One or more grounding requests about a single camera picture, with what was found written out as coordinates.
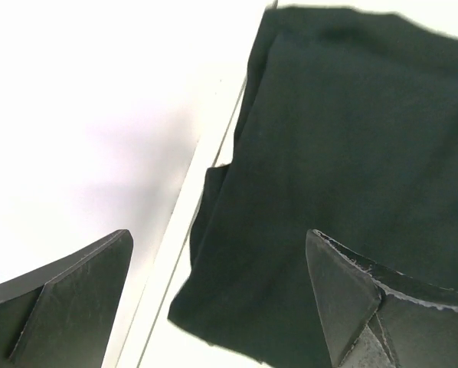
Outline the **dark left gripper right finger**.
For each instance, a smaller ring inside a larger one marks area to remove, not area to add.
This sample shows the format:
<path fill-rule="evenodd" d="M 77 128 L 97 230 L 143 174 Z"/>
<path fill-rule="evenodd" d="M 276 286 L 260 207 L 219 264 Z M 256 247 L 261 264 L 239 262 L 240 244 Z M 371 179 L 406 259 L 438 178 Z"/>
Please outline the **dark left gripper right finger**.
<path fill-rule="evenodd" d="M 408 277 L 317 229 L 306 261 L 333 367 L 458 367 L 458 291 Z"/>

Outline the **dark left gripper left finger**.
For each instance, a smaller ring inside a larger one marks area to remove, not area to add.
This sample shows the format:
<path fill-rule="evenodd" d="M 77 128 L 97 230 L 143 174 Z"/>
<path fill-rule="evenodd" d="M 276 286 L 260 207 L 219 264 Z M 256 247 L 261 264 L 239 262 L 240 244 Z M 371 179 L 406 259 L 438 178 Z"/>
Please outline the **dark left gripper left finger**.
<path fill-rule="evenodd" d="M 0 368 L 100 367 L 132 249 L 117 230 L 1 283 Z"/>

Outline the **black t shirt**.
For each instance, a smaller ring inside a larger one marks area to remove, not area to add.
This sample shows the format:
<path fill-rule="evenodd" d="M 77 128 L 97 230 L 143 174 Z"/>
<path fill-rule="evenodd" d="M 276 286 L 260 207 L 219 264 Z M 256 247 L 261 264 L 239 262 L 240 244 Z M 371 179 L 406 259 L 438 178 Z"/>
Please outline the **black t shirt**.
<path fill-rule="evenodd" d="M 311 229 L 458 291 L 458 40 L 393 14 L 264 12 L 168 319 L 271 366 L 329 366 Z"/>

